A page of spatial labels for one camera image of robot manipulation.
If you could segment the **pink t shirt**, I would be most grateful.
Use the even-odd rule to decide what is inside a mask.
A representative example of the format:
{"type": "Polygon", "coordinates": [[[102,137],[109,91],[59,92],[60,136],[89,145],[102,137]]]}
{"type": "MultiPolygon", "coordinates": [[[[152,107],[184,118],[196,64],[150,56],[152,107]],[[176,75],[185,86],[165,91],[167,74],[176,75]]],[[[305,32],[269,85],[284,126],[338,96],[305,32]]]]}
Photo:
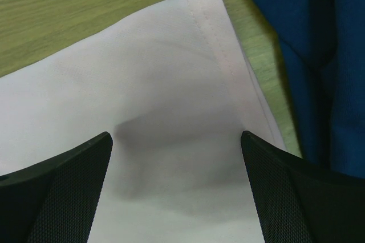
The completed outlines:
{"type": "Polygon", "coordinates": [[[1,173],[107,131],[90,242],[262,242],[242,156],[284,148],[223,0],[166,0],[1,78],[1,173]]]}

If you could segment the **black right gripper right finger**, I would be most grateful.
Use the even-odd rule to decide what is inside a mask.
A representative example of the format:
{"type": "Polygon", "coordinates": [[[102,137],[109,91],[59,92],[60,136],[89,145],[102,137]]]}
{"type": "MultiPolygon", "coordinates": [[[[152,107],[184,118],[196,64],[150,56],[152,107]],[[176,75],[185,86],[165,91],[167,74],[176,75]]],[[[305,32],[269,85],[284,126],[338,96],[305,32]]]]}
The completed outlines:
{"type": "Polygon", "coordinates": [[[242,153],[265,242],[364,242],[364,180],[245,131],[242,153]]]}

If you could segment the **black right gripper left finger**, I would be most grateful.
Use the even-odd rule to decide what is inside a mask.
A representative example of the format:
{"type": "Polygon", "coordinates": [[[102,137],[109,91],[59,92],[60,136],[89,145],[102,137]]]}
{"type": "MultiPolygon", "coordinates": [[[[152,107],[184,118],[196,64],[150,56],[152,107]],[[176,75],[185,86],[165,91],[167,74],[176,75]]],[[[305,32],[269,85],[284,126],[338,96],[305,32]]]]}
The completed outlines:
{"type": "Polygon", "coordinates": [[[113,141],[108,132],[1,176],[1,242],[87,242],[113,141]]]}

